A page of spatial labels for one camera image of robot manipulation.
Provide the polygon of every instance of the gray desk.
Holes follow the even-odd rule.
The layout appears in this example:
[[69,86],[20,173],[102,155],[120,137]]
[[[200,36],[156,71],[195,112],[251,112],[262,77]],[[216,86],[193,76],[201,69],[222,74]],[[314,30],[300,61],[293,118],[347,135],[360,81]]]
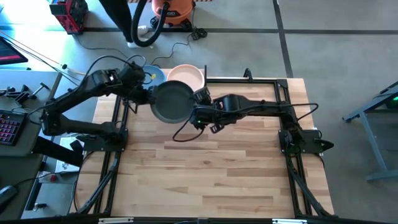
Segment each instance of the gray desk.
[[[61,75],[57,72],[36,72],[36,71],[20,71],[20,70],[0,70],[0,88],[7,86],[15,87],[17,91],[22,87],[23,84],[27,85],[32,91],[36,90],[40,86],[40,82],[43,82],[50,91],[42,90],[37,95],[36,100],[28,100],[24,106],[28,108],[36,108],[42,106],[49,98],[53,97],[55,91],[58,88],[58,84],[61,80]],[[0,109],[10,110],[16,107],[13,99],[0,96]],[[32,116],[32,119],[37,119],[39,114]],[[6,185],[16,184],[21,180],[34,178],[37,176],[37,172],[42,163],[43,155],[29,154],[29,150],[32,150],[35,144],[35,140],[40,132],[40,126],[27,123],[22,135],[16,146],[0,146],[0,187],[3,188]],[[14,155],[17,156],[4,156],[7,154],[6,151],[17,151],[21,150],[21,153]],[[30,190],[32,188],[33,180],[24,182],[18,186],[19,193],[8,205],[5,211],[0,214],[0,220],[15,220],[20,219],[26,201],[29,197]]]

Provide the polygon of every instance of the vacuum hose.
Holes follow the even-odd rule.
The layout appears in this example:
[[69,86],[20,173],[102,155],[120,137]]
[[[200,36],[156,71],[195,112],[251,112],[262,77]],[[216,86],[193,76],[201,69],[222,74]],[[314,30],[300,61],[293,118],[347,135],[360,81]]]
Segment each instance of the vacuum hose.
[[134,16],[132,18],[132,24],[131,24],[132,40],[134,41],[134,43],[136,43],[137,46],[140,46],[140,47],[150,46],[159,37],[160,32],[162,31],[164,22],[166,20],[167,11],[170,7],[170,4],[168,2],[163,3],[162,13],[160,15],[159,23],[156,27],[154,35],[152,37],[150,37],[147,41],[141,41],[138,38],[137,30],[138,30],[139,19],[141,18],[141,14],[142,14],[142,11],[144,10],[146,2],[147,2],[147,0],[139,0],[137,8],[136,8],[136,12],[134,13]]

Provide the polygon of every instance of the desk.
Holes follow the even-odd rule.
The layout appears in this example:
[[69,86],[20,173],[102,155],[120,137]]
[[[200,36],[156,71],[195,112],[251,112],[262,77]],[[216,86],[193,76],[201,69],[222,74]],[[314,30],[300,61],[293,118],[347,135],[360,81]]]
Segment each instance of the desk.
[[[304,80],[288,79],[288,84],[292,103],[308,103]],[[208,88],[212,98],[235,93],[252,100],[275,101],[274,87],[266,84],[209,83]],[[95,123],[111,120],[115,98],[99,98]],[[299,117],[310,108],[295,110]],[[312,117],[301,119],[300,124],[312,129]],[[138,108],[138,114],[129,113],[129,139],[121,156],[112,216],[294,217],[285,158],[279,152],[278,118],[245,117],[218,134],[206,129],[195,141],[173,142],[172,135],[181,125],[158,121],[146,105]],[[197,133],[187,125],[179,138]],[[94,153],[82,167],[76,193],[78,206],[98,185],[103,156]],[[302,156],[309,189],[333,213],[322,162],[314,155]],[[300,191],[298,195],[304,211]]]
[[[50,91],[42,90],[37,94],[36,100],[27,100],[24,104],[24,106],[28,108],[36,108],[44,105],[49,98],[54,96],[61,75],[57,72],[0,70],[0,79],[3,80],[3,82],[0,83],[0,88],[2,89],[7,86],[12,86],[16,88],[16,91],[19,91],[22,84],[25,84],[31,91],[34,91],[40,86],[40,82],[50,87]],[[14,99],[6,98],[5,96],[0,97],[0,109],[10,110],[16,106]],[[25,149],[33,148],[39,132],[40,126],[27,122],[17,145],[12,148],[13,151],[18,151],[20,148],[24,148],[24,150],[22,150],[20,154],[14,154],[13,157],[0,156],[0,188],[6,185],[16,184],[21,180],[36,177],[43,160],[43,155],[26,154],[29,150]],[[7,155],[7,152],[11,152],[9,146],[0,146],[0,151],[2,151],[2,155]],[[0,214],[0,220],[20,219],[33,182],[33,180],[28,181],[18,186],[19,193],[8,205],[6,210]]]

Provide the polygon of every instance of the blue plate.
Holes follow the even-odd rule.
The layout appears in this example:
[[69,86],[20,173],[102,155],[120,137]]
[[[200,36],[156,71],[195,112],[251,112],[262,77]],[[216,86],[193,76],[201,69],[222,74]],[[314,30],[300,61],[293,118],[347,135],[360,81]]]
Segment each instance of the blue plate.
[[145,65],[144,72],[146,73],[144,81],[144,83],[146,84],[142,85],[144,89],[148,89],[151,86],[160,85],[163,82],[166,82],[166,76],[164,75],[163,71],[158,67]]

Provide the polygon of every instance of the white sneaker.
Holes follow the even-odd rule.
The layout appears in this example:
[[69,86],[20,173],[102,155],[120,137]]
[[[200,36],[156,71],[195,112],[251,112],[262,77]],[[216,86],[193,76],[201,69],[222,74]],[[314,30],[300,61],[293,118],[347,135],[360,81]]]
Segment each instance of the white sneaker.
[[[138,33],[138,36],[142,36],[142,35],[148,33],[148,27],[145,26],[145,25],[139,26],[138,29],[137,29],[137,33]],[[127,46],[129,48],[131,48],[131,49],[134,49],[134,48],[138,47],[135,43],[132,43],[132,42],[127,42]]]

